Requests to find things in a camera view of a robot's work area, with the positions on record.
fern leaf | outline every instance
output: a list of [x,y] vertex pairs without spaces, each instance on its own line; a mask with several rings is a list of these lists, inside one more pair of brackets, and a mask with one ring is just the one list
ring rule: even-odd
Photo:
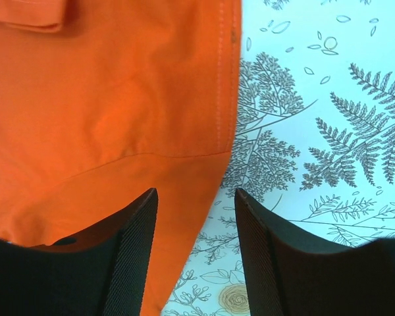
[[389,111],[391,117],[395,119],[395,80],[392,82],[389,89],[387,89],[392,72],[388,72],[383,77],[382,81],[381,72],[378,72],[373,78],[373,82],[370,83],[370,76],[367,78],[367,75],[364,75],[363,69],[359,69],[356,64],[352,63],[349,69],[351,70],[350,74],[352,78],[358,80],[357,84],[363,85],[363,90],[370,89],[368,94],[375,94],[373,99],[378,100],[379,104],[386,105],[385,109]]
[[386,180],[393,184],[395,176],[395,125],[383,134],[383,173]]
[[315,163],[304,163],[304,168],[309,171],[309,173],[303,174],[302,190],[310,190],[315,186],[321,186],[323,183],[323,178],[320,174],[321,167]]
[[333,169],[337,176],[345,181],[349,186],[353,188],[357,188],[354,179],[356,177],[356,170],[353,166],[354,160],[351,159],[351,156],[344,155],[341,159],[337,160],[333,164]]
[[325,179],[325,182],[329,184],[332,188],[336,187],[339,183],[340,177],[338,172],[334,168],[334,165],[329,165],[327,168],[324,168],[321,172],[321,176]]
[[325,150],[320,150],[317,148],[309,148],[310,153],[320,164],[327,164],[327,163],[332,163],[335,158],[335,154],[327,152]]
[[361,106],[361,103],[354,104],[353,101],[347,101],[339,98],[335,93],[330,94],[332,102],[335,107],[345,116],[347,121],[354,127],[356,136],[361,139],[369,139],[374,135],[381,132],[385,124],[388,122],[389,117],[385,113],[376,113],[376,107],[373,107],[370,111],[365,105]]
[[364,175],[372,186],[375,185],[373,175],[376,167],[377,157],[379,156],[377,151],[381,149],[381,147],[377,144],[380,142],[381,141],[376,138],[370,142],[362,143],[356,150],[354,150],[352,154],[352,157],[355,157],[361,163]]
[[338,129],[332,129],[332,127],[328,126],[328,124],[321,118],[316,118],[316,122],[320,133],[329,143],[330,148],[335,154],[343,155],[349,152],[349,150],[351,150],[356,145],[357,140],[352,141],[351,144],[348,145],[348,141],[350,140],[353,133],[347,133],[347,130],[345,129],[338,135]]

rose illustration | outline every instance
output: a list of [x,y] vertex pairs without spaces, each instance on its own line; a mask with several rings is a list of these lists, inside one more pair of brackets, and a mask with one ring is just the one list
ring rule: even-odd
[[248,293],[245,284],[227,286],[219,294],[219,305],[230,314],[247,315],[250,313]]

patterned floor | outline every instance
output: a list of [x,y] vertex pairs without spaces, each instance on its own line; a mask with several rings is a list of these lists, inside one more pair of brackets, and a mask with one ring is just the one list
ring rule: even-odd
[[230,166],[162,316],[249,315],[243,187],[328,240],[395,237],[395,0],[243,0]]

seam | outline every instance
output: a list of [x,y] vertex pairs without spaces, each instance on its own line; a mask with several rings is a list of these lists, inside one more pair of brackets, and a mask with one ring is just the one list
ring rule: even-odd
[[[232,2],[232,30],[233,32],[237,31],[237,18],[236,18],[236,14],[237,14],[237,10],[236,10],[236,2],[233,1]],[[231,89],[230,89],[230,119],[228,122],[228,141],[226,143],[226,147],[225,149],[227,150],[230,147],[230,142],[232,139],[232,127],[234,125],[233,122],[233,113],[234,113],[234,108],[237,107],[237,104],[234,104],[234,76],[236,74],[236,71],[234,70],[235,67],[235,62],[236,62],[236,49],[237,49],[237,41],[235,40],[232,43],[232,49],[231,49],[231,59],[230,59],[230,67],[231,67],[231,73],[230,73],[230,85],[231,85]]]
[[127,159],[127,158],[130,158],[130,157],[141,156],[141,155],[154,155],[154,156],[162,157],[162,158],[171,158],[171,159],[190,159],[190,158],[200,158],[200,157],[211,157],[211,156],[224,155],[225,153],[228,153],[228,154],[229,154],[229,151],[225,151],[225,152],[222,152],[222,153],[210,153],[210,154],[207,154],[207,155],[192,155],[192,156],[183,156],[183,157],[159,155],[159,154],[157,154],[157,153],[135,153],[135,154],[133,154],[133,155],[123,156],[123,157],[114,159],[114,160],[112,160],[112,161],[109,161],[109,162],[107,162],[107,163],[104,163],[104,164],[102,164],[102,165],[99,165],[99,166],[90,168],[90,169],[88,169],[88,170],[85,170],[85,171],[76,173],[76,174],[74,174],[74,175],[72,175],[72,176],[70,176],[70,177],[68,177],[68,178],[65,178],[64,180],[60,181],[59,183],[53,185],[51,188],[55,188],[55,187],[57,187],[57,186],[60,186],[61,184],[64,184],[66,181],[69,181],[70,179],[76,178],[77,176],[82,176],[82,175],[84,175],[84,174],[86,174],[86,173],[89,173],[89,172],[91,172],[91,171],[100,169],[100,168],[102,168],[102,167],[106,167],[107,165],[111,165],[111,164],[113,164],[113,163],[117,163],[117,162],[119,162],[119,161],[122,161],[123,159]]
[[218,64],[217,64],[217,148],[221,149],[221,61],[224,38],[224,0],[219,1],[219,38],[218,38]]
[[29,3],[31,5],[54,5],[56,1],[28,1],[28,0],[11,0],[12,2]]

orange fabric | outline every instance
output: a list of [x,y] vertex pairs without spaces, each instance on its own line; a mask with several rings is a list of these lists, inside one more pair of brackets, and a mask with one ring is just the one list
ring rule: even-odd
[[37,32],[56,32],[63,25],[68,0],[0,0],[0,22]]
[[0,238],[52,244],[156,187],[157,316],[228,165],[240,0],[67,6],[55,34],[0,23]]

